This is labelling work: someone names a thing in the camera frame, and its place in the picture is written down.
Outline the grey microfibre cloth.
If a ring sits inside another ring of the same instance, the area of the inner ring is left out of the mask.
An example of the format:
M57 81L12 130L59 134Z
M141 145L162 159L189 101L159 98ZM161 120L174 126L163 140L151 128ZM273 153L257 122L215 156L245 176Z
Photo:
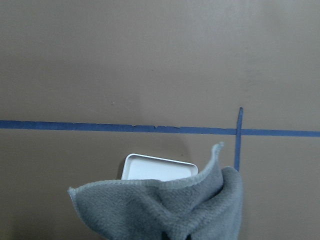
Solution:
M92 231L108 240L236 240L243 182L220 167L224 144L197 175L171 180L104 180L69 188L73 207Z

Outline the white rack tray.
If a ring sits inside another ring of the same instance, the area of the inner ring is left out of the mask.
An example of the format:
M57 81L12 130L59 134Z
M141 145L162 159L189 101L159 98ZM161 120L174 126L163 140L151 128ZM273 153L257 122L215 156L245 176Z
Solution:
M121 179L167 182L197 174L198 167L192 163L131 153L125 159Z

